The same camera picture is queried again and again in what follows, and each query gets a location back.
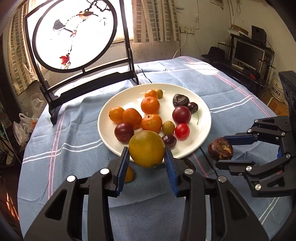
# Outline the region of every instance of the red tomato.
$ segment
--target red tomato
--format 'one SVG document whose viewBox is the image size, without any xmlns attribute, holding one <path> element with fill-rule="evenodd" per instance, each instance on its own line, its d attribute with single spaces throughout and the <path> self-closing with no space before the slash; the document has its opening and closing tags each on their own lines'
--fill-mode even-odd
<svg viewBox="0 0 296 241">
<path fill-rule="evenodd" d="M 175 128 L 175 134 L 180 140 L 185 140 L 190 133 L 190 129 L 187 124 L 179 124 Z"/>
</svg>

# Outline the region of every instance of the plate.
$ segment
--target plate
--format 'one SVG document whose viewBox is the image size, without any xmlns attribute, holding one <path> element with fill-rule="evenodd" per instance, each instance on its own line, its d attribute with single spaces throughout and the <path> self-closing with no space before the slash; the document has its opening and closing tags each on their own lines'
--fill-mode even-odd
<svg viewBox="0 0 296 241">
<path fill-rule="evenodd" d="M 190 135 L 184 141 L 177 139 L 176 146 L 171 150 L 175 158 L 183 158 L 191 154 L 202 145 L 210 132 L 212 123 L 210 110 L 206 103 L 197 94 L 184 87 L 172 84 L 153 83 L 137 85 L 119 92 L 108 100 L 108 102 L 103 106 L 98 118 L 98 131 L 103 143 L 114 154 L 118 156 L 121 155 L 123 148 L 128 145 L 122 144 L 116 139 L 114 135 L 116 124 L 109 119 L 109 111 L 116 106 L 120 106 L 125 110 L 128 108 L 134 108 L 141 114 L 142 117 L 144 117 L 145 114 L 141 110 L 141 102 L 144 99 L 144 93 L 150 89 L 161 89 L 163 91 L 163 98 L 159 99 L 159 115 L 163 122 L 174 122 L 172 113 L 175 109 L 173 106 L 173 97 L 175 94 L 185 95 L 189 98 L 190 102 L 198 104 L 199 122 L 198 115 L 196 113 L 193 114 L 191 121 L 188 124 L 190 128 Z"/>
</svg>

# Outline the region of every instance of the large yellow citrus fruit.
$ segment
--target large yellow citrus fruit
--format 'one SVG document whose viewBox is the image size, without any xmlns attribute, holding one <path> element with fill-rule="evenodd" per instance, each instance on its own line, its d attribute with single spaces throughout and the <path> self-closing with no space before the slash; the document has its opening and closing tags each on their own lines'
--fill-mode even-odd
<svg viewBox="0 0 296 241">
<path fill-rule="evenodd" d="M 139 131 L 134 134 L 128 149 L 134 162 L 146 168 L 159 165 L 165 155 L 165 144 L 153 131 Z"/>
</svg>

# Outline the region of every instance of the computer monitor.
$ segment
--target computer monitor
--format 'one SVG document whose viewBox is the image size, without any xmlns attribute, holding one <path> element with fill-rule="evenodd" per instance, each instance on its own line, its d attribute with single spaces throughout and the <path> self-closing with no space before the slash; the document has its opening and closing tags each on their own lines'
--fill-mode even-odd
<svg viewBox="0 0 296 241">
<path fill-rule="evenodd" d="M 260 72 L 265 51 L 251 44 L 237 40 L 234 59 Z"/>
</svg>

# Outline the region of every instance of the black speaker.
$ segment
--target black speaker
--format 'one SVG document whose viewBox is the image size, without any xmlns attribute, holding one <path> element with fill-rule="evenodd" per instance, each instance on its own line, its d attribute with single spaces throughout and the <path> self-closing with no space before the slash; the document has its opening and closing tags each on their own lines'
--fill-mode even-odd
<svg viewBox="0 0 296 241">
<path fill-rule="evenodd" d="M 266 46 L 265 30 L 252 25 L 252 40 Z"/>
</svg>

